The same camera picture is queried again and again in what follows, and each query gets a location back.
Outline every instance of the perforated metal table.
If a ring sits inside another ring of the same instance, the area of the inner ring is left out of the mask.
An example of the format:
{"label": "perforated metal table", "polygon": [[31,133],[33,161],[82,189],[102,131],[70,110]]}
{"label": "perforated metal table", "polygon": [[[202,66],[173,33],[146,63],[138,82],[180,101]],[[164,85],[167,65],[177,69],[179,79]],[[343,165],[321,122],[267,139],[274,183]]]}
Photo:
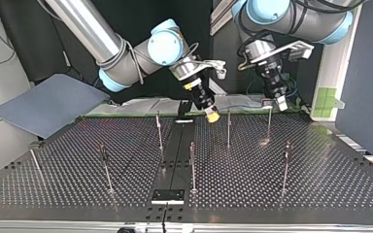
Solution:
{"label": "perforated metal table", "polygon": [[[0,171],[0,220],[170,224],[373,225],[373,166],[303,114],[233,115],[209,124],[163,117],[88,117]],[[293,143],[283,194],[284,146]],[[189,145],[196,144],[191,190]],[[105,143],[115,193],[98,157]],[[158,189],[185,192],[183,205],[152,205]]]}

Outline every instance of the collaborative robot arm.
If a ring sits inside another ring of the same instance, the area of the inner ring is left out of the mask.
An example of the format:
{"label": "collaborative robot arm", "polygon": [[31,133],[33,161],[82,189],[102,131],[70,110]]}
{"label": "collaborative robot arm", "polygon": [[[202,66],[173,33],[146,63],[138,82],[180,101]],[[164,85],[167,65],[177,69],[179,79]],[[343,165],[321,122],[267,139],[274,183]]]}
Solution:
{"label": "collaborative robot arm", "polygon": [[240,0],[232,8],[243,45],[238,55],[245,62],[238,69],[254,69],[264,79],[265,95],[276,98],[281,111],[288,108],[288,85],[283,81],[281,53],[289,60],[308,59],[313,46],[297,41],[278,47],[277,32],[313,43],[330,45],[344,38],[353,23],[350,12],[364,0]]}
{"label": "collaborative robot arm", "polygon": [[90,0],[46,0],[58,16],[96,59],[99,77],[111,91],[118,92],[143,83],[143,78],[167,66],[190,91],[196,107],[207,119],[219,119],[215,98],[203,83],[202,71],[215,68],[220,79],[226,70],[222,61],[201,61],[194,55],[174,20],[168,19],[152,30],[152,36],[135,48],[116,34]]}

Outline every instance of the vertical metal pin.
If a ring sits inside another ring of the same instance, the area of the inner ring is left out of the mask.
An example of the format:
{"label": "vertical metal pin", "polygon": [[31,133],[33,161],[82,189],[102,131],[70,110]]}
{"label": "vertical metal pin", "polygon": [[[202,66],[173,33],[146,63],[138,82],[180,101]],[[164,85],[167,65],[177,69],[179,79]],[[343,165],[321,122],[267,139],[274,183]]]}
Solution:
{"label": "vertical metal pin", "polygon": [[159,135],[159,149],[163,150],[161,124],[160,124],[160,120],[159,120],[159,112],[156,115],[156,127],[158,128],[158,135]]}
{"label": "vertical metal pin", "polygon": [[228,109],[228,145],[227,145],[228,148],[231,147],[231,125],[232,125],[231,112]]}
{"label": "vertical metal pin", "polygon": [[102,166],[104,167],[105,169],[105,174],[107,176],[107,180],[108,180],[108,186],[110,188],[110,192],[113,193],[114,192],[114,188],[112,187],[112,182],[111,182],[111,175],[109,173],[109,170],[108,170],[108,154],[106,152],[106,146],[104,143],[102,143],[100,146],[99,146],[99,156],[100,156],[100,159],[101,159],[101,164]]}
{"label": "vertical metal pin", "polygon": [[33,161],[35,162],[36,167],[38,168],[39,171],[41,171],[41,166],[38,163],[38,159],[36,158],[35,151],[33,149],[29,150],[32,154]]}
{"label": "vertical metal pin", "polygon": [[288,167],[289,167],[290,160],[292,158],[292,143],[291,143],[291,141],[287,141],[284,156],[286,158],[286,170],[284,172],[283,193],[282,193],[283,196],[287,193]]}
{"label": "vertical metal pin", "polygon": [[192,170],[192,193],[198,192],[196,189],[196,183],[195,183],[195,143],[190,143],[189,147],[189,156],[190,156],[190,166]]}
{"label": "vertical metal pin", "polygon": [[269,115],[268,115],[268,132],[266,134],[267,140],[269,140],[269,136],[271,134],[271,120],[272,120],[272,106],[269,109]]}

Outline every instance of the yellow tool tip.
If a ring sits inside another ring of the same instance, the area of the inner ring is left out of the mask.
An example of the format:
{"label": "yellow tool tip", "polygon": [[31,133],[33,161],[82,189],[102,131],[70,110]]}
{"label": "yellow tool tip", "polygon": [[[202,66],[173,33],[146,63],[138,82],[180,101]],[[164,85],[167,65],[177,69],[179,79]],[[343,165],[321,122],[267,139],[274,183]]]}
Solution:
{"label": "yellow tool tip", "polygon": [[217,112],[207,115],[208,122],[215,123],[220,119],[220,115]]}

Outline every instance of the gray panel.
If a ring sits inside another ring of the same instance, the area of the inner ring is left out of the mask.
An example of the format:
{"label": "gray panel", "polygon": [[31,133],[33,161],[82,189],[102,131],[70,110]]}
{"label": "gray panel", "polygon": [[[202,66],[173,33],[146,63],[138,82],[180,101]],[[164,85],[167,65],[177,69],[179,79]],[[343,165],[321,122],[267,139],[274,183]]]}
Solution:
{"label": "gray panel", "polygon": [[109,96],[66,75],[54,75],[0,106],[0,117],[43,138],[86,114]]}
{"label": "gray panel", "polygon": [[362,8],[336,126],[373,153],[373,1]]}

